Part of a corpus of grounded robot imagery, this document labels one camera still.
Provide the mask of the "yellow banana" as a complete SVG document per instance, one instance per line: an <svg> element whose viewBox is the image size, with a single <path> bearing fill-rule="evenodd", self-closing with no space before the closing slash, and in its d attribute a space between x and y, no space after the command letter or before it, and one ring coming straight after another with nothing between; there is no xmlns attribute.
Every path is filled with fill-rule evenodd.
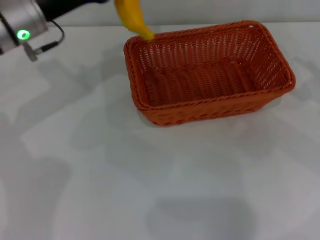
<svg viewBox="0 0 320 240"><path fill-rule="evenodd" d="M153 32L144 22L140 0L113 0L113 2L117 15L126 29L147 41L154 38Z"/></svg>

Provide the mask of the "orange woven plastic basket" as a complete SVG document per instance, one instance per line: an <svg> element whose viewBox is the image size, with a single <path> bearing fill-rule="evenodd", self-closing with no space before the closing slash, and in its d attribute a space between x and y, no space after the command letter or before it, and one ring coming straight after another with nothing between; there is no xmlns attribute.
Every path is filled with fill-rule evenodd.
<svg viewBox="0 0 320 240"><path fill-rule="evenodd" d="M269 30L252 20L135 36L123 51L133 103L158 126L255 112L296 85Z"/></svg>

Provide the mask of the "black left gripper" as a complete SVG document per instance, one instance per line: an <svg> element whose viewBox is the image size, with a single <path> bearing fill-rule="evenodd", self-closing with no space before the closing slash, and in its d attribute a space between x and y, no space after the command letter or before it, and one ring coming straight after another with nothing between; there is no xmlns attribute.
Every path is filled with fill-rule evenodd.
<svg viewBox="0 0 320 240"><path fill-rule="evenodd" d="M86 4L104 4L109 0L37 0L46 20L55 20Z"/></svg>

